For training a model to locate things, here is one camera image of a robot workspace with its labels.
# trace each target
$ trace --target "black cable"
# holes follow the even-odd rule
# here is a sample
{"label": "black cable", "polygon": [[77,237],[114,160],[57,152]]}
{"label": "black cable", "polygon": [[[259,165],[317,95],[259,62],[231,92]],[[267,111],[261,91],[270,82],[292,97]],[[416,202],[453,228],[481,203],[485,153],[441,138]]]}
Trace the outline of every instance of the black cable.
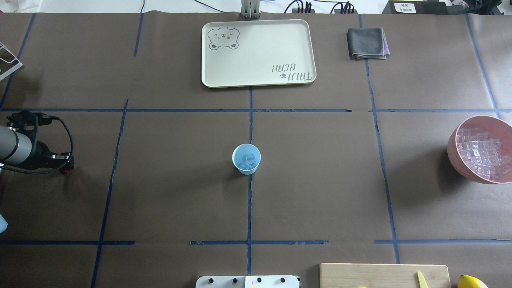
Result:
{"label": "black cable", "polygon": [[[37,138],[39,137],[39,120],[37,118],[34,121],[34,131],[35,131],[35,135],[34,135],[34,144],[35,144],[35,143],[37,143]],[[32,149],[30,150],[29,155],[34,155],[35,148],[36,148],[36,145],[32,145]]]}
{"label": "black cable", "polygon": [[304,8],[304,3],[302,2],[302,0],[293,0],[292,2],[290,2],[290,4],[288,4],[288,6],[286,7],[285,12],[283,12],[283,14],[286,13],[286,11],[288,11],[288,8],[290,8],[290,6],[295,2],[297,2],[297,12],[300,12],[300,9],[301,9],[301,5],[299,3],[301,3],[302,8]]}
{"label": "black cable", "polygon": [[71,132],[69,131],[68,126],[66,125],[66,123],[64,123],[64,121],[62,119],[60,119],[59,117],[56,117],[56,116],[50,116],[50,118],[61,122],[62,125],[64,126],[64,129],[68,133],[69,142],[71,145],[68,159],[64,163],[62,163],[59,167],[49,170],[49,171],[43,171],[43,172],[31,172],[31,171],[25,171],[25,170],[18,170],[18,169],[14,169],[14,168],[10,168],[10,167],[5,167],[5,166],[0,167],[0,169],[12,171],[12,172],[18,172],[18,173],[22,173],[22,174],[42,175],[42,174],[48,174],[48,173],[52,173],[52,172],[59,170],[60,168],[64,167],[64,165],[66,165],[71,160],[71,156],[73,156],[73,137],[71,136]]}
{"label": "black cable", "polygon": [[347,10],[349,9],[350,7],[350,1],[347,1],[347,3],[345,4],[345,8],[343,8],[343,14],[347,14]]}
{"label": "black cable", "polygon": [[342,2],[336,2],[336,4],[334,4],[334,6],[332,6],[332,9],[331,9],[331,12],[329,12],[329,14],[332,14],[332,11],[334,11],[334,8],[336,8],[336,6],[338,5],[341,5],[342,7],[340,8],[340,13],[341,13],[341,10],[343,9],[343,3]]}
{"label": "black cable", "polygon": [[222,12],[222,13],[226,13],[226,11],[219,10],[219,9],[214,8],[214,7],[212,7],[212,6],[210,6],[210,5],[206,4],[206,3],[203,3],[203,2],[201,2],[201,1],[198,1],[198,0],[194,0],[194,1],[195,1],[195,2],[197,2],[197,3],[201,3],[201,4],[203,4],[203,5],[204,5],[204,6],[206,6],[206,7],[210,7],[210,8],[212,8],[212,9],[216,10],[216,11],[219,11],[219,12]]}
{"label": "black cable", "polygon": [[311,13],[311,6],[312,6],[312,3],[311,2],[307,2],[306,1],[306,13]]}
{"label": "black cable", "polygon": [[340,1],[324,1],[324,0],[314,0],[317,2],[325,2],[325,3],[341,3]]}

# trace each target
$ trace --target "wooden cutting board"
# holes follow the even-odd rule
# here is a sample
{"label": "wooden cutting board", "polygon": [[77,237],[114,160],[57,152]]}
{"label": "wooden cutting board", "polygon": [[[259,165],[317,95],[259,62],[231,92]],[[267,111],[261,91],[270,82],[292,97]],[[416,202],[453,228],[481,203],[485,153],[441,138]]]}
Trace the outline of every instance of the wooden cutting board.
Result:
{"label": "wooden cutting board", "polygon": [[416,273],[429,288],[451,288],[445,265],[320,263],[321,288],[419,288]]}

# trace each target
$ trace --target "bear illustration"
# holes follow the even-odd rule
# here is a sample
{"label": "bear illustration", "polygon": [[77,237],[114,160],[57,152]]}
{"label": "bear illustration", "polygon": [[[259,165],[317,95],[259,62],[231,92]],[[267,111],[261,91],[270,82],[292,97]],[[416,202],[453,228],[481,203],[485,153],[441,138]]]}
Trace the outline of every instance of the bear illustration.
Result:
{"label": "bear illustration", "polygon": [[238,47],[238,36],[240,31],[235,27],[219,27],[217,29],[212,28],[208,31],[208,38],[210,38],[210,49],[217,50],[219,47],[229,47],[230,49],[236,49]]}

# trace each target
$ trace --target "lemon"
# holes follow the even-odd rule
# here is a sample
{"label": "lemon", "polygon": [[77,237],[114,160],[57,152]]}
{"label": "lemon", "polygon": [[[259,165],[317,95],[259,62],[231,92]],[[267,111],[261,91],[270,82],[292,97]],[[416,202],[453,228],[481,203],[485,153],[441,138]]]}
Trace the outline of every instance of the lemon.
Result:
{"label": "lemon", "polygon": [[460,275],[457,288],[488,288],[480,279],[470,275]]}

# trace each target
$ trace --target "blue tape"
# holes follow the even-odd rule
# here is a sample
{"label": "blue tape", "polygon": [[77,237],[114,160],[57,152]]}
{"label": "blue tape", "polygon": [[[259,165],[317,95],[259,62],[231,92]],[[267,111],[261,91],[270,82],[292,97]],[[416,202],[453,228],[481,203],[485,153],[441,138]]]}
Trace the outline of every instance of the blue tape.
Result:
{"label": "blue tape", "polygon": [[249,143],[252,144],[252,87],[249,87]]}
{"label": "blue tape", "polygon": [[[23,38],[22,45],[19,47],[18,56],[17,56],[18,60],[21,59],[23,48],[25,47],[25,43],[27,43],[27,39],[29,37],[30,29],[32,29],[32,24],[34,23],[34,19],[35,19],[35,13],[32,13],[32,18],[30,18],[29,26],[27,27],[27,31],[25,32],[25,37]],[[9,87],[11,87],[12,78],[14,77],[15,73],[16,72],[13,72],[11,74],[11,76],[9,76],[9,80],[7,80],[7,84],[5,86],[4,94],[2,96],[2,101],[0,101],[0,110],[4,106],[5,98],[7,97],[7,93],[9,92]]]}
{"label": "blue tape", "polygon": [[19,112],[21,110],[29,110],[30,112],[122,112],[123,109],[103,109],[103,108],[6,108],[5,112]]}
{"label": "blue tape", "polygon": [[[398,240],[398,244],[463,244],[463,243],[512,243],[512,239],[424,239]],[[392,240],[375,240],[374,244],[393,244]]]}
{"label": "blue tape", "polygon": [[[359,27],[363,28],[361,14],[358,14],[358,17],[359,17]],[[375,125],[375,133],[377,135],[377,145],[379,147],[380,166],[382,168],[382,174],[384,175],[384,183],[386,185],[386,198],[388,200],[389,223],[391,226],[391,236],[393,237],[393,248],[395,250],[395,262],[397,264],[400,264],[400,255],[398,253],[398,243],[396,241],[395,220],[393,218],[393,208],[391,206],[391,195],[389,193],[388,175],[386,173],[386,164],[384,162],[384,152],[382,150],[382,142],[380,140],[380,131],[379,131],[378,119],[377,119],[377,107],[375,105],[375,97],[373,95],[372,83],[370,82],[370,64],[368,63],[368,59],[365,59],[365,67],[366,67],[366,77],[368,79],[368,89],[370,90],[370,99],[372,102],[372,114],[373,114],[373,122]]]}
{"label": "blue tape", "polygon": [[378,113],[381,112],[400,112],[400,113],[492,113],[493,109],[376,109]]}
{"label": "blue tape", "polygon": [[97,245],[98,241],[0,241],[0,245]]}
{"label": "blue tape", "polygon": [[135,51],[133,52],[134,57],[137,57],[137,51],[139,50],[140,32],[142,31],[143,20],[144,20],[144,13],[141,13],[140,20],[139,20],[139,31],[137,32],[137,41],[135,42]]}
{"label": "blue tape", "polygon": [[190,241],[189,245],[247,245],[245,240]]}
{"label": "blue tape", "polygon": [[254,240],[253,245],[323,245],[329,240]]}
{"label": "blue tape", "polygon": [[135,245],[135,241],[103,241],[103,245]]}
{"label": "blue tape", "polygon": [[[45,240],[27,240],[27,241],[0,241],[0,245],[98,245],[99,241],[45,241]],[[135,245],[135,241],[105,241],[103,245]]]}
{"label": "blue tape", "polygon": [[250,112],[249,109],[165,109],[165,108],[132,108],[128,112]]}
{"label": "blue tape", "polygon": [[98,274],[99,259],[101,256],[101,246],[103,245],[103,237],[105,235],[106,218],[109,214],[110,199],[112,197],[112,187],[114,185],[114,174],[115,174],[116,168],[117,168],[117,159],[119,156],[119,145],[121,143],[121,136],[123,134],[124,119],[126,118],[127,106],[128,106],[128,99],[124,103],[123,116],[121,118],[121,126],[119,127],[119,136],[117,137],[116,153],[114,156],[114,163],[112,165],[112,173],[110,175],[109,192],[107,193],[107,197],[106,197],[105,212],[103,213],[103,222],[101,224],[101,232],[100,232],[99,241],[98,241],[98,250],[96,252],[96,261],[94,262],[94,270],[93,270],[93,278],[91,281],[91,288],[94,288],[94,286],[96,284],[96,276]]}
{"label": "blue tape", "polygon": [[252,175],[249,175],[249,197],[247,200],[247,275],[251,275],[251,246],[252,246]]}
{"label": "blue tape", "polygon": [[254,112],[352,112],[349,109],[255,109]]}
{"label": "blue tape", "polygon": [[477,48],[477,44],[475,42],[475,38],[473,37],[473,30],[471,29],[470,17],[468,16],[467,13],[464,14],[464,16],[466,17],[466,24],[467,24],[467,29],[470,32],[471,43],[473,44],[473,49],[475,50],[475,54],[476,54],[476,57],[478,60],[478,65],[480,66],[480,70],[482,71],[483,80],[485,82],[485,86],[487,87],[490,101],[493,104],[494,111],[496,113],[496,117],[500,118],[500,113],[498,113],[498,107],[496,106],[496,101],[494,100],[493,92],[491,91],[489,81],[487,80],[487,74],[485,73],[485,69],[483,68],[483,65],[482,65],[482,60],[480,59],[480,53],[478,53],[478,48]]}

